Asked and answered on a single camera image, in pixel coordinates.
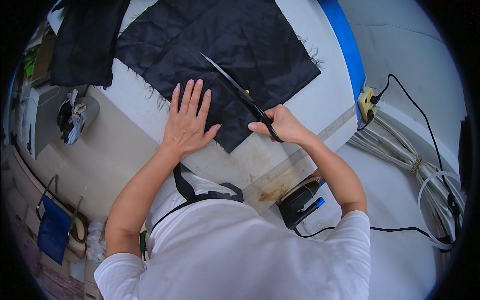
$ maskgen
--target hand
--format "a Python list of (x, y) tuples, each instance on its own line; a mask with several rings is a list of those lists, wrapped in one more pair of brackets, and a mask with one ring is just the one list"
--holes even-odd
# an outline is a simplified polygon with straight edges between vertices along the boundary
[(190, 79), (187, 82), (181, 107), (179, 110), (180, 84), (177, 85), (172, 95), (170, 117), (168, 118), (162, 147), (170, 149), (177, 155), (179, 161), (188, 154), (204, 148), (213, 138), (222, 125), (217, 124), (205, 132), (212, 92), (207, 90), (204, 95), (202, 106), (197, 116), (198, 103), (202, 94), (204, 82), (199, 79), (197, 83)]
[[(290, 109), (283, 105), (277, 105), (274, 108), (265, 111), (265, 114), (273, 120), (272, 127), (278, 134), (280, 140), (289, 143), (303, 144), (307, 140), (317, 138), (313, 132), (309, 131), (300, 121), (295, 118)], [(252, 122), (248, 124), (248, 129), (253, 132), (263, 133), (270, 136), (272, 142), (275, 139), (267, 129), (267, 126), (261, 122)]]

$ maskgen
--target left hand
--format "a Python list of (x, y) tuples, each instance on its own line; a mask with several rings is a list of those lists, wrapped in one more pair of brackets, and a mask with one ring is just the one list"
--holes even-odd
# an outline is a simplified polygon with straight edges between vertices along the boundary
[(198, 103), (204, 86), (203, 80), (195, 83), (192, 79), (187, 82), (185, 93), (179, 110), (180, 84), (172, 95), (170, 117), (163, 136), (162, 147), (170, 149), (180, 161), (188, 154), (204, 148), (216, 136), (222, 125), (217, 124), (205, 132), (205, 123), (212, 102), (212, 92), (204, 94), (202, 106), (197, 116)]

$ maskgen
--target blue tape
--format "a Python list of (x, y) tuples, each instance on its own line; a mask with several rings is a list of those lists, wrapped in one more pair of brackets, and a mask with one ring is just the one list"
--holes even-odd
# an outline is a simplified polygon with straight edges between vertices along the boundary
[(318, 207), (320, 207), (320, 206), (322, 206), (323, 204), (325, 204), (325, 200), (324, 200), (322, 197), (320, 197), (320, 198), (317, 200), (317, 202), (315, 202), (315, 204), (316, 204)]
[(350, 75), (350, 82), (353, 89), (353, 97), (357, 105), (357, 120), (360, 120), (360, 108), (358, 107), (357, 99), (363, 89), (363, 82), (365, 81), (365, 71), (361, 62), (359, 48), (355, 37), (353, 36), (347, 18), (343, 14), (340, 4), (336, 0), (317, 0), (322, 7), (325, 15), (330, 22), (336, 38), (342, 48), (343, 57), (347, 63), (348, 73)]

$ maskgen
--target white table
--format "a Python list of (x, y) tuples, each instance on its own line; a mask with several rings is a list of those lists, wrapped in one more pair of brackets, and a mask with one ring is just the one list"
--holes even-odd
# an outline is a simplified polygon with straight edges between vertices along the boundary
[[(132, 0), (120, 32), (156, 0)], [(325, 144), (336, 151), (357, 130), (354, 99), (347, 65), (336, 35), (316, 0), (276, 0), (310, 54), (321, 58), (322, 74), (293, 96), (285, 106)], [(63, 19), (62, 10), (48, 15), (55, 33)], [(159, 144), (168, 119), (169, 103), (143, 78), (118, 59), (113, 61), (113, 83), (100, 90), (148, 136)], [(230, 182), (243, 190), (245, 203), (259, 213), (316, 170), (309, 156), (297, 145), (272, 143), (256, 133), (232, 153), (212, 141), (205, 149), (182, 163), (198, 176)]]

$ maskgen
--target white t-shirt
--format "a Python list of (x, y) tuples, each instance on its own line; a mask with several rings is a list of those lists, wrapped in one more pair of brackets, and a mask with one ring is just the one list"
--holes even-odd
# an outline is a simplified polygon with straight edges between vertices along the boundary
[[(189, 173), (196, 194), (234, 194)], [(185, 200), (169, 178), (146, 226)], [(348, 213), (324, 242), (303, 239), (232, 200), (204, 200), (166, 217), (151, 234), (144, 270), (133, 254), (108, 257), (95, 271), (109, 299), (367, 299), (370, 222)]]

